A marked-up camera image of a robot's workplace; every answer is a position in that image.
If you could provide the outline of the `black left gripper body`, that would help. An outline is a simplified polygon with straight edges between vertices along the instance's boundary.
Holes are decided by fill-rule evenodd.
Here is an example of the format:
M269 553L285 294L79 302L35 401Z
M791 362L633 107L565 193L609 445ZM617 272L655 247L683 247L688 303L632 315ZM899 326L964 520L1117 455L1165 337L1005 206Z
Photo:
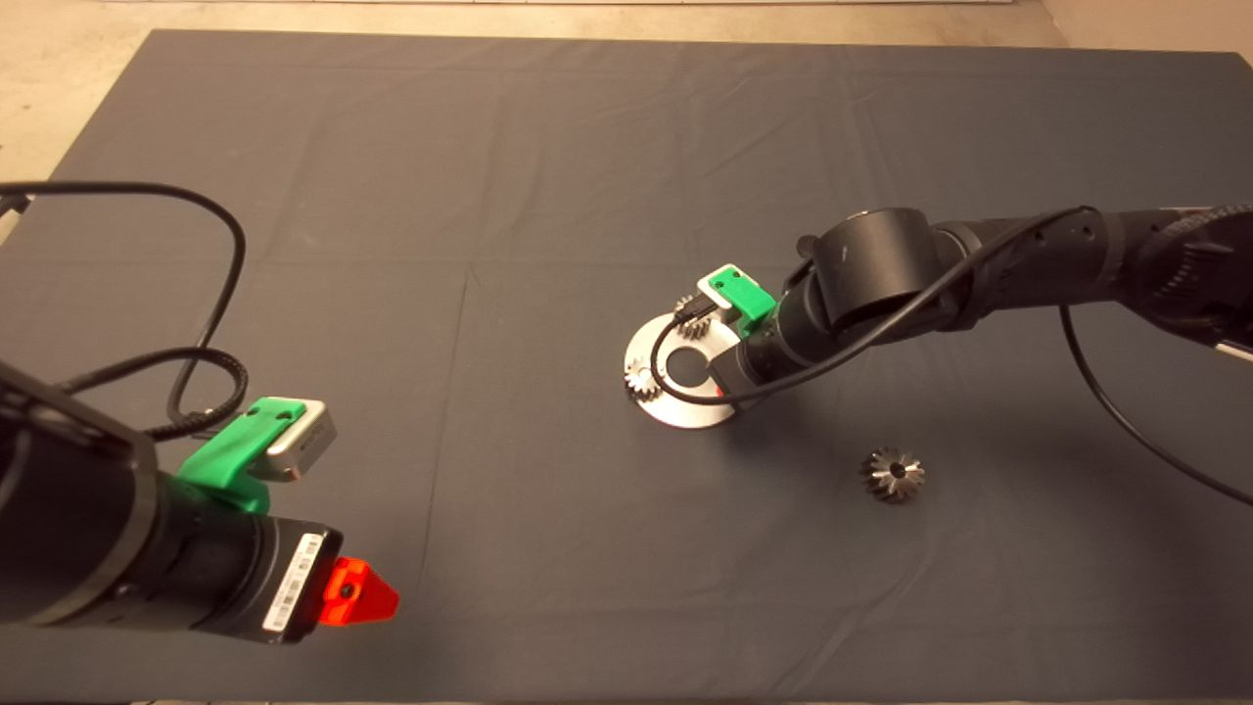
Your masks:
M294 645L317 629L342 533L302 518L263 518L262 550L234 616L239 636Z

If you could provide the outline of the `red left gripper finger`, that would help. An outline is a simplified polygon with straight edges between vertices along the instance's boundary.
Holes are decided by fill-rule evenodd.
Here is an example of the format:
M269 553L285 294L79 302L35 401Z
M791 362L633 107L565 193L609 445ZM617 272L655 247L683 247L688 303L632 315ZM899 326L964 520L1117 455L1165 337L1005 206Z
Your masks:
M401 597L363 558L340 556L321 590L321 624L331 629L392 620Z

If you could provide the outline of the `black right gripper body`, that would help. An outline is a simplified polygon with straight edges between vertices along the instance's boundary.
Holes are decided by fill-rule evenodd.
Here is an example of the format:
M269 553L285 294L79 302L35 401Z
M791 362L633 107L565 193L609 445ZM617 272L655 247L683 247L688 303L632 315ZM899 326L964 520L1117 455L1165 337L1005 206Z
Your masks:
M742 397L796 373L796 362L776 333L756 333L709 362L715 384L725 387L727 397Z

